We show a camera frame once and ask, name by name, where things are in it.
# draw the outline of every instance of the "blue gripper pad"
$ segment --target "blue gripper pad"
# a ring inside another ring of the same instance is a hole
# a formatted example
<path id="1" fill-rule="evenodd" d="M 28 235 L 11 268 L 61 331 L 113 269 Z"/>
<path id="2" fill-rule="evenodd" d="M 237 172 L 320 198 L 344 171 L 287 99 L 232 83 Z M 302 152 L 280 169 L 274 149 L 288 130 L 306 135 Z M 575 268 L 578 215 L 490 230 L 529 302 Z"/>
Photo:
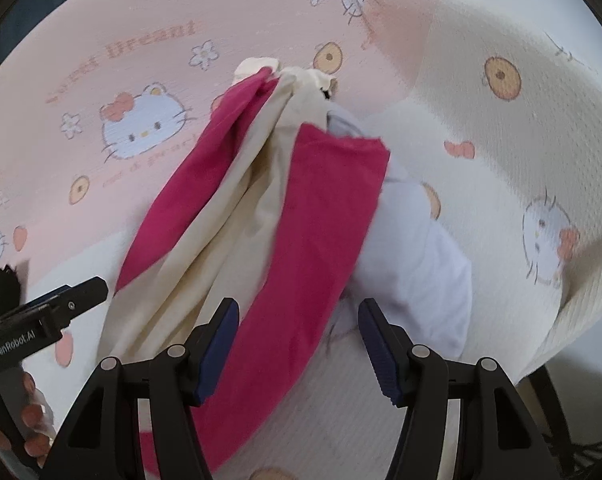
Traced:
<path id="1" fill-rule="evenodd" d="M 201 404 L 214 393 L 234 342 L 239 327 L 239 305 L 236 301 L 223 300 L 207 328 L 213 330 L 215 326 L 216 332 L 200 360 L 198 388 L 194 392 Z"/>
<path id="2" fill-rule="evenodd" d="M 358 307 L 358 330 L 363 337 L 363 343 L 366 345 L 367 355 L 372 361 L 372 368 L 381 391 L 396 406 L 402 397 L 399 364 L 396 362 L 388 342 L 383 337 L 383 333 L 370 311 L 370 307 L 378 309 L 378 306 L 376 302 L 370 306 L 369 301 L 363 301 Z"/>

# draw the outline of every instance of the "hello kitty bedsheet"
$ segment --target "hello kitty bedsheet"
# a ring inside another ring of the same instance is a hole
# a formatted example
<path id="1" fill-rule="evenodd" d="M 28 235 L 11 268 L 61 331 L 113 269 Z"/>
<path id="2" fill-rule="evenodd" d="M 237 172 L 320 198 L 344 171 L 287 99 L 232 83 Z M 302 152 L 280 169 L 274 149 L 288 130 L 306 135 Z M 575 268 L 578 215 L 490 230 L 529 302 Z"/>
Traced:
<path id="1" fill-rule="evenodd" d="M 0 68 L 0 266 L 29 262 L 30 297 L 95 274 L 113 288 L 233 69 L 276 57 L 334 74 L 336 100 L 428 184 L 472 263 L 462 359 L 491 355 L 517 380 L 602 315 L 602 83 L 546 32 L 466 0 L 69 0 Z M 174 134 L 151 114 L 115 121 L 130 96 L 169 103 Z M 31 361 L 56 413 L 107 307 L 71 328 L 68 367 L 53 349 Z M 326 348 L 219 478 L 384 474 L 401 414 L 354 335 Z"/>

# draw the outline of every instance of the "white cloth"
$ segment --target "white cloth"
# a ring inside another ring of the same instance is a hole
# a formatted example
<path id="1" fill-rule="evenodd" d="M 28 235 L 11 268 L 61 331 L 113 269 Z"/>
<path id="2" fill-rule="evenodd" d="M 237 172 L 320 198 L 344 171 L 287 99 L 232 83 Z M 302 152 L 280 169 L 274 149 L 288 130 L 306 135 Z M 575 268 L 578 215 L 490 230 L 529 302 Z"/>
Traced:
<path id="1" fill-rule="evenodd" d="M 367 136 L 337 105 L 328 114 L 336 136 Z M 388 322 L 445 358 L 463 351 L 472 309 L 472 266 L 446 229 L 431 218 L 423 185 L 390 156 L 379 205 L 335 311 L 332 335 L 356 326 L 356 310 L 375 298 Z"/>

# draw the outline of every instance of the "cat ear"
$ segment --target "cat ear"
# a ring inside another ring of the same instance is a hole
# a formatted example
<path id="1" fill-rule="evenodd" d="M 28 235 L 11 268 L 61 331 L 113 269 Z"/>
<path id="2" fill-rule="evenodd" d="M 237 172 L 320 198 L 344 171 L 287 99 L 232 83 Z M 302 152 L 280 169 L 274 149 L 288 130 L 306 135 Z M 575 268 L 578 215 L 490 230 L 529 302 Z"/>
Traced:
<path id="1" fill-rule="evenodd" d="M 167 90 L 165 89 L 165 86 L 163 86 L 160 83 L 153 83 L 149 86 L 147 86 L 145 88 L 145 90 L 143 90 L 144 94 L 151 94 L 151 95 L 163 95 L 163 94 L 167 94 Z"/>

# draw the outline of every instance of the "magenta stripe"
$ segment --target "magenta stripe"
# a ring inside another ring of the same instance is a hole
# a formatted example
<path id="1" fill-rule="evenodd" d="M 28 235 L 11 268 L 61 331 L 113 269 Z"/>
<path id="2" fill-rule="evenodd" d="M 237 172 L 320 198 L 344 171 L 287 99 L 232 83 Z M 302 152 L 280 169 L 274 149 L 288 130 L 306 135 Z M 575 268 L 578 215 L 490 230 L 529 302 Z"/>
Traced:
<path id="1" fill-rule="evenodd" d="M 194 149 L 156 197 L 127 251 L 116 292 L 169 253 L 216 192 L 277 80 L 271 69 L 232 86 Z"/>
<path id="2" fill-rule="evenodd" d="M 301 127 L 266 282 L 239 327 L 215 394 L 193 410 L 211 470 L 263 424 L 314 354 L 354 269 L 388 158 L 380 140 Z M 145 466 L 156 474 L 151 447 L 152 436 L 142 434 Z"/>

